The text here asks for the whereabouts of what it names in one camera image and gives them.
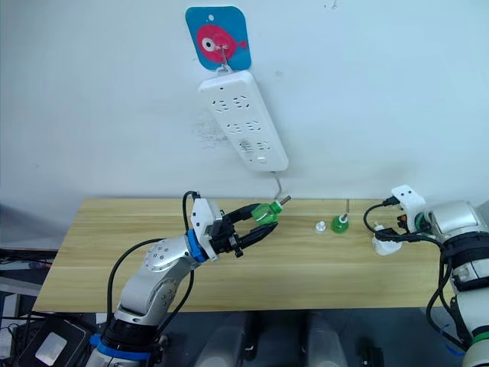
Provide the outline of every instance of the wooden table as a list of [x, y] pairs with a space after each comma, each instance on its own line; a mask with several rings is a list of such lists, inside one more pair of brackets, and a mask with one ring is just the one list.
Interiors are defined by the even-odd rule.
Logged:
[[[216, 200], [228, 212], [269, 200]], [[292, 200], [279, 226], [244, 256], [221, 254], [196, 270], [184, 311], [278, 310], [425, 306], [437, 282], [439, 251], [427, 242], [406, 243], [379, 256], [362, 222], [377, 200], [350, 202], [350, 228], [341, 235], [317, 234], [345, 211], [345, 200]], [[392, 224], [399, 215], [382, 208], [372, 222]], [[237, 226], [247, 232], [252, 220]], [[42, 287], [35, 310], [103, 312], [108, 274], [116, 259], [145, 239], [183, 233], [181, 201], [174, 199], [90, 199], [81, 206]], [[115, 278], [114, 307], [123, 284], [141, 266], [145, 249], [130, 255]], [[173, 305], [186, 290], [185, 280]]]

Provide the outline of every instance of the white wall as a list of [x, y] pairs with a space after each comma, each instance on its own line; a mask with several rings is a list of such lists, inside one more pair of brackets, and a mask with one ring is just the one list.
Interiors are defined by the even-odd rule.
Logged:
[[[65, 229], [88, 196], [274, 194], [196, 98], [212, 73], [184, 12], [208, 2], [1, 4], [3, 205]], [[232, 4], [290, 158], [288, 193], [384, 197], [409, 183], [432, 200], [487, 199], [489, 2]]]

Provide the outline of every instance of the blue ring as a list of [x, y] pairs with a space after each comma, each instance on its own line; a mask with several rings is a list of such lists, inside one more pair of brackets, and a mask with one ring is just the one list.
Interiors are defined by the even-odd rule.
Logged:
[[187, 233], [187, 237], [189, 239], [189, 244], [190, 244], [190, 254], [198, 262], [204, 262], [206, 260], [206, 257], [202, 253], [199, 243], [197, 242], [195, 231], [193, 229], [189, 229]]

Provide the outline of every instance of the wall stain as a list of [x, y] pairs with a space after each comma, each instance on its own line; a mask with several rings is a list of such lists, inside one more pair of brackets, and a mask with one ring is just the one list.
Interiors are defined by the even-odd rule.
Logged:
[[197, 115], [192, 133], [199, 139], [202, 149], [216, 149], [229, 144], [221, 127], [207, 111]]

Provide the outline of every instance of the white plug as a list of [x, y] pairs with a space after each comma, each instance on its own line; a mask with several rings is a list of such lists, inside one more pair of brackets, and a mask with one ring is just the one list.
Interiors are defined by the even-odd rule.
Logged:
[[[381, 229], [385, 229], [385, 227], [381, 224], [375, 223], [374, 229], [376, 231], [380, 231]], [[402, 242], [381, 241], [380, 239], [375, 238], [375, 235], [372, 239], [372, 245], [374, 245], [375, 252], [382, 256], [393, 254], [394, 252], [399, 251], [401, 247], [403, 247]]]

